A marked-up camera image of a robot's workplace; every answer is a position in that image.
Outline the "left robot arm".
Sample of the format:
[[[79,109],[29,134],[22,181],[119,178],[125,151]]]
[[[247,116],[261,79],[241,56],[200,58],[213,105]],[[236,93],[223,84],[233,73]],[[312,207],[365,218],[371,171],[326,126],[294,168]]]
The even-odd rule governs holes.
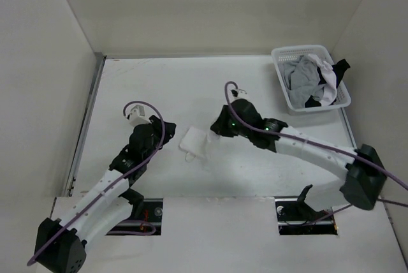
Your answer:
[[[28,263],[39,263],[51,272],[78,272],[93,243],[123,220],[140,219],[144,197],[131,187],[174,137],[176,127],[155,115],[136,125],[98,183],[62,217],[46,218],[39,225]]]

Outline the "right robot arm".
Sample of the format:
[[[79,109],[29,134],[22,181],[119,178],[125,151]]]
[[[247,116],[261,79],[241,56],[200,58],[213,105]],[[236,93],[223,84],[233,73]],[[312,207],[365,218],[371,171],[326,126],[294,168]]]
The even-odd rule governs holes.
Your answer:
[[[210,127],[221,137],[245,137],[259,149],[299,158],[336,176],[336,180],[320,186],[309,184],[298,197],[296,212],[310,219],[319,211],[350,204],[362,210],[375,207],[387,177],[369,164],[381,166],[375,149],[362,145],[359,149],[325,144],[301,134],[286,122],[263,118],[254,105],[237,99],[222,107],[219,117]]]

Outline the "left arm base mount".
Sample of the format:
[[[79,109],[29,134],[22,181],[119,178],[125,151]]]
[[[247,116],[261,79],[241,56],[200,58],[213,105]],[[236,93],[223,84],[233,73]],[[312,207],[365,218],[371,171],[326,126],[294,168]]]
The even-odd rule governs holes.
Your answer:
[[[145,199],[140,193],[129,189],[121,195],[132,206],[131,215],[112,228],[107,235],[159,236],[162,231],[162,198]]]

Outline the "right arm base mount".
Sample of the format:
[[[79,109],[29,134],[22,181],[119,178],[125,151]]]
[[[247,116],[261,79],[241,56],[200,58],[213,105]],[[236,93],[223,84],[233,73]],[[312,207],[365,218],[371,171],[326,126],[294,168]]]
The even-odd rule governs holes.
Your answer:
[[[299,196],[275,199],[278,232],[280,235],[337,235],[334,217],[324,218],[332,210],[315,211],[305,203],[312,185],[306,186]]]

